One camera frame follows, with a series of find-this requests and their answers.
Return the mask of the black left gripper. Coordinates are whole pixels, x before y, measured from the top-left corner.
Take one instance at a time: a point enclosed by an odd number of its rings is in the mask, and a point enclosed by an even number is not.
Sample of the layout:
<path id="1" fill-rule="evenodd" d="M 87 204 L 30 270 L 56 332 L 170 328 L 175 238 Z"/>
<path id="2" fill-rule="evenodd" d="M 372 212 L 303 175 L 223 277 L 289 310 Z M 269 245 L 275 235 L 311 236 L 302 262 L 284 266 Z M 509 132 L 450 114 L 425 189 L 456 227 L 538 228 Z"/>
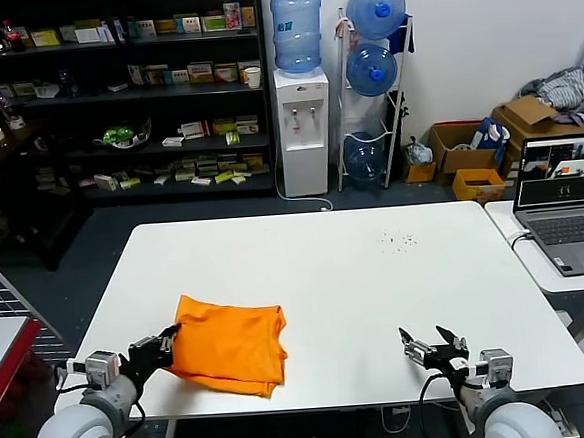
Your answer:
<path id="1" fill-rule="evenodd" d="M 128 358 L 121 364 L 121 373 L 130 380 L 147 380 L 156 370 L 173 366 L 173 339 L 180 323 L 164 328 L 160 336 L 146 336 L 131 344 Z"/>

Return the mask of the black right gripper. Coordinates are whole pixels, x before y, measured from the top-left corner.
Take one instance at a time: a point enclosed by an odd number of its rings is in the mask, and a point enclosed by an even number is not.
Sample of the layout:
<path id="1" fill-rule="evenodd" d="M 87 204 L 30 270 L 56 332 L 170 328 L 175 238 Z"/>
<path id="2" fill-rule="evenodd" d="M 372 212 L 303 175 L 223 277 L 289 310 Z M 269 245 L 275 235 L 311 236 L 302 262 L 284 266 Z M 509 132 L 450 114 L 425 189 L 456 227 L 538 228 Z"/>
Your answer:
<path id="1" fill-rule="evenodd" d="M 437 369 L 442 374 L 454 376 L 456 373 L 469 373 L 469 349 L 465 337 L 459 337 L 451 330 L 440 325 L 436 326 L 439 335 L 444 339 L 446 346 L 429 345 L 421 340 L 415 340 L 405 329 L 399 328 L 403 351 L 412 362 L 425 365 L 428 370 Z"/>

